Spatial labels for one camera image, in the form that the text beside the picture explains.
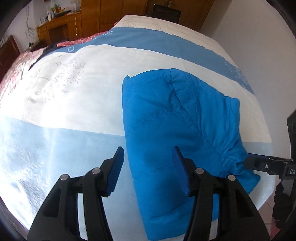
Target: bed sheet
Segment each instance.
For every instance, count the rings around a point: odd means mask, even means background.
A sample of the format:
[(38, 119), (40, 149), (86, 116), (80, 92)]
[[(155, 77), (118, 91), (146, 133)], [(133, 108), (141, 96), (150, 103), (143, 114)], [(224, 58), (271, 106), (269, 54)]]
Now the bed sheet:
[[(126, 150), (124, 77), (170, 68), (189, 72), (224, 95), (238, 98), (244, 147), (248, 152), (272, 155), (256, 97), (216, 41), (178, 24), (127, 15), (91, 41), (45, 56), (22, 76), (13, 92), (3, 96), (0, 196), (10, 212), (30, 228), (62, 174), (84, 175), (112, 157), (118, 146)], [(250, 196), (260, 208), (273, 192), (275, 177), (257, 173), (261, 180)], [(78, 201), (81, 235), (86, 238), (81, 196)], [(103, 203), (115, 241), (147, 240), (128, 153), (116, 189)]]

